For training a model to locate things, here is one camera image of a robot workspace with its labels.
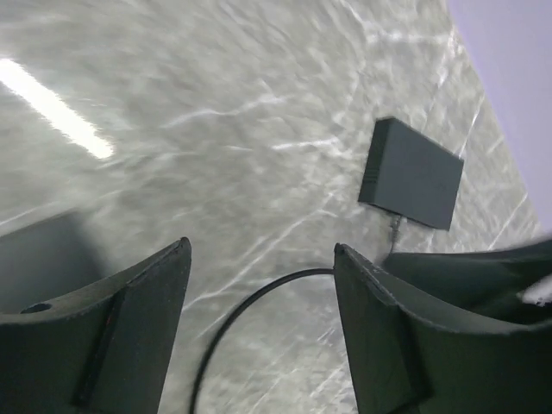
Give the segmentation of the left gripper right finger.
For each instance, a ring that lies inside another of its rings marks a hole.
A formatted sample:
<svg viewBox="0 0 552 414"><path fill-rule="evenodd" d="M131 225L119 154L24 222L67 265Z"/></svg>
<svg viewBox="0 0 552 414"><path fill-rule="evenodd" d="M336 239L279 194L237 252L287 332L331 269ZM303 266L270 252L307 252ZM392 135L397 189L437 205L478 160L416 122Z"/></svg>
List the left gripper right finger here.
<svg viewBox="0 0 552 414"><path fill-rule="evenodd" d="M551 318L464 310L345 244L334 277L359 412L550 412Z"/></svg>

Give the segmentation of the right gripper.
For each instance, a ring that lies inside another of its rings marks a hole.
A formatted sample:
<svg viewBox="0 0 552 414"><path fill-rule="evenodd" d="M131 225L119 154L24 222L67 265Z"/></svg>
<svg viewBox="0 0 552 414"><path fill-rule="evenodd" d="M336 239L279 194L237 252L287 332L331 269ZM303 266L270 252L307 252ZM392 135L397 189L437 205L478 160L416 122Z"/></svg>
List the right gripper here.
<svg viewBox="0 0 552 414"><path fill-rule="evenodd" d="M462 254L391 253L391 275L452 305L507 322L543 322L551 304L528 304L522 293L551 274L551 240Z"/></svg>

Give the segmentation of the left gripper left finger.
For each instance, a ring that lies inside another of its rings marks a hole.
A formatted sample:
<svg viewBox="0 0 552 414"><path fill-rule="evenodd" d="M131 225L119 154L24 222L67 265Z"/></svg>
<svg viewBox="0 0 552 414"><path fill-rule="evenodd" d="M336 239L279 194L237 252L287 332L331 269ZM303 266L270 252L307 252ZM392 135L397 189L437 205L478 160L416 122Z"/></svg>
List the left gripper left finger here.
<svg viewBox="0 0 552 414"><path fill-rule="evenodd" d="M4 413L155 413L191 271L181 238L63 296L1 317Z"/></svg>

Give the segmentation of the black network switch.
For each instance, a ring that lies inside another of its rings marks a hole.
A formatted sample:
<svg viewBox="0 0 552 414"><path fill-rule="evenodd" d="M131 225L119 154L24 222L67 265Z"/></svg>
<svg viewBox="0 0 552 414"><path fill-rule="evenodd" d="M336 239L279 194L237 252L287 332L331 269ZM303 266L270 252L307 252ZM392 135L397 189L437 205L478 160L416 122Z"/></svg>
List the black network switch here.
<svg viewBox="0 0 552 414"><path fill-rule="evenodd" d="M395 117L378 119L358 201L448 231L464 160Z"/></svg>

